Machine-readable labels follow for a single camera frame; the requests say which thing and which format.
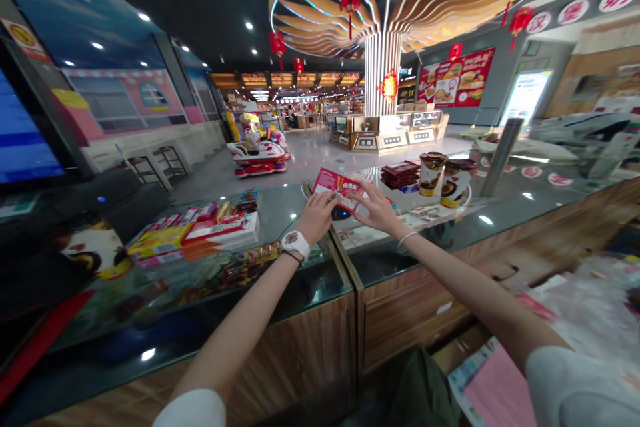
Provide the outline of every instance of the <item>white sleeve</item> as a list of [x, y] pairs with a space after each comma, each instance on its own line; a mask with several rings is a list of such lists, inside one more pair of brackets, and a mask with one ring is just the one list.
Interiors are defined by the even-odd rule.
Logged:
[[640, 392], [616, 368], [562, 347], [542, 347], [527, 360], [535, 419], [544, 427], [640, 426]]
[[196, 389], [168, 403], [153, 427], [224, 427], [225, 415], [225, 405], [218, 394]]

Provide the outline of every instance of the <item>pink paper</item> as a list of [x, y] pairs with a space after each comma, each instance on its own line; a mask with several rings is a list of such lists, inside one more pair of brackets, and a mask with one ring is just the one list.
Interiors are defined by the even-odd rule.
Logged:
[[465, 389], [489, 427], [537, 427], [527, 380], [500, 345]]

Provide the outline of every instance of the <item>metal pole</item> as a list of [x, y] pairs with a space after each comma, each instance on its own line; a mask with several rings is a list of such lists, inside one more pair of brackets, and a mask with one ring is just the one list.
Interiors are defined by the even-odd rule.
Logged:
[[502, 137], [500, 137], [500, 143], [498, 143], [498, 147], [495, 149], [495, 153], [493, 154], [493, 159], [491, 159], [489, 173], [487, 174], [485, 183], [483, 183], [482, 189], [480, 190], [480, 197], [493, 197], [495, 188], [498, 186], [500, 177], [502, 176], [505, 167], [507, 166], [507, 162], [509, 161], [509, 157], [511, 156], [513, 144], [518, 140], [518, 135], [520, 134], [520, 129], [522, 128], [523, 123], [524, 119], [521, 118], [507, 119], [507, 125], [505, 125]]

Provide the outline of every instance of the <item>red card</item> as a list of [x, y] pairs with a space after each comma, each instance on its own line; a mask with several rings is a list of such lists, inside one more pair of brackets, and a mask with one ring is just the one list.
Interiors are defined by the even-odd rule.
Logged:
[[337, 192], [341, 196], [338, 205], [353, 213], [358, 210], [359, 204], [355, 200], [346, 198], [344, 195], [346, 193], [355, 193], [356, 195], [362, 196], [365, 190], [362, 188], [362, 185], [355, 180], [322, 168], [320, 169], [318, 178], [315, 180], [313, 193], [323, 193], [326, 191]]

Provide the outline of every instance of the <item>computer monitor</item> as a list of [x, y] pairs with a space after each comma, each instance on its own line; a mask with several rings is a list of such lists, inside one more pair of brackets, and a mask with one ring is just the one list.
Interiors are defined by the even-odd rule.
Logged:
[[56, 101], [15, 44], [0, 41], [0, 195], [92, 178]]

